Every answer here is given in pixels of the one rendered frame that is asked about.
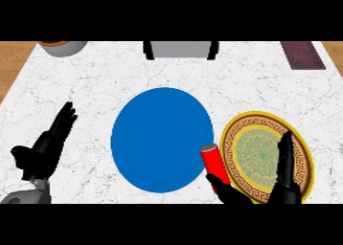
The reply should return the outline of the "red can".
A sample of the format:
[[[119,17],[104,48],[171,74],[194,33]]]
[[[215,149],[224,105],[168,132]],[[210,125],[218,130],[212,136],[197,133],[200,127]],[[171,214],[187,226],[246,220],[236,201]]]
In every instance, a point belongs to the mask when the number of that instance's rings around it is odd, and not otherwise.
[[[207,170],[207,179],[212,182],[215,193],[219,196],[227,196],[228,189],[231,188],[231,182],[219,146],[216,144],[205,145],[200,149],[200,153]]]

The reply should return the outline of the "yellow patterned plate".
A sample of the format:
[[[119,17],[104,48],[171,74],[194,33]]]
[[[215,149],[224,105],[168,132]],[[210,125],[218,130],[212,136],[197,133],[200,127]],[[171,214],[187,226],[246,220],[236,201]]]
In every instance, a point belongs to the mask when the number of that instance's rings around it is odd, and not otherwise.
[[[278,143],[292,131],[295,181],[306,201],[315,185],[315,164],[311,149],[299,132],[274,114],[264,111],[241,113],[230,121],[221,140],[221,153],[234,187],[255,203],[268,202],[278,177]]]

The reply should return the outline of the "blue plate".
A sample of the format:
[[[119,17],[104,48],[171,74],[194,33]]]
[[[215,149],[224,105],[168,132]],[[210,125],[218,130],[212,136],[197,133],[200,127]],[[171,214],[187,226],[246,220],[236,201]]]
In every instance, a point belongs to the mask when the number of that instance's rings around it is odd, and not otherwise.
[[[177,88],[146,91],[123,107],[113,128],[122,176],[150,192],[184,188],[205,169],[200,148],[213,141],[212,119],[199,99]]]

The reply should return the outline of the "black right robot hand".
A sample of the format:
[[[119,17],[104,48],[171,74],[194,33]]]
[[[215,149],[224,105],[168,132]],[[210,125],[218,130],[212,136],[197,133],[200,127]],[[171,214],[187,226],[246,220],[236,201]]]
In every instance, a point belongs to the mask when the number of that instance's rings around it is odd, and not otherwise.
[[[300,186],[293,179],[295,171],[295,157],[293,157],[293,140],[292,131],[289,131],[278,143],[280,149],[280,162],[278,162],[278,178],[268,199],[268,203],[274,205],[280,204],[302,204]],[[212,173],[206,175],[206,178],[218,191],[221,201],[227,205],[244,205],[255,204],[250,197],[238,191],[224,180]]]

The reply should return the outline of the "dark maroon board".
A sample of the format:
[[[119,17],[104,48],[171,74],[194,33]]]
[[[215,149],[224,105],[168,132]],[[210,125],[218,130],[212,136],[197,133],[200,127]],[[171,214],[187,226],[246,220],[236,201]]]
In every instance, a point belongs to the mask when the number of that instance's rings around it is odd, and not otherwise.
[[[281,45],[295,70],[326,69],[326,64],[311,41],[283,41]]]

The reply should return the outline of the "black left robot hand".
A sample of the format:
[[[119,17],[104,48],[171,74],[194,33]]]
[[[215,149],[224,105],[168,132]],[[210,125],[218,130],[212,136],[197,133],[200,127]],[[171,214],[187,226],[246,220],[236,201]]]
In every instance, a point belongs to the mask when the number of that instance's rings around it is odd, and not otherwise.
[[[42,133],[33,147],[17,145],[13,148],[11,153],[17,168],[23,170],[25,181],[51,178],[78,118],[73,102],[67,101],[55,116],[51,129]]]

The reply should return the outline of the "grey and black appliance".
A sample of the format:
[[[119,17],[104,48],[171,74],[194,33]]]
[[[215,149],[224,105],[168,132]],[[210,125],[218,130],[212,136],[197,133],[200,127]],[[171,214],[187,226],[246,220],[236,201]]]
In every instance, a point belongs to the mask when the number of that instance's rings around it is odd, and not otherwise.
[[[219,41],[146,41],[147,60],[156,58],[206,58],[215,60],[221,49]]]

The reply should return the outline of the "grey pot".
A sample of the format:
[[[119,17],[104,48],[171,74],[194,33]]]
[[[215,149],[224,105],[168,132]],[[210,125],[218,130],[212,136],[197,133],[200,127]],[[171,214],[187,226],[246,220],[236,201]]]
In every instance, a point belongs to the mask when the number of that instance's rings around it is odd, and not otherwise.
[[[86,41],[41,41],[41,46],[51,56],[73,56],[86,46]]]

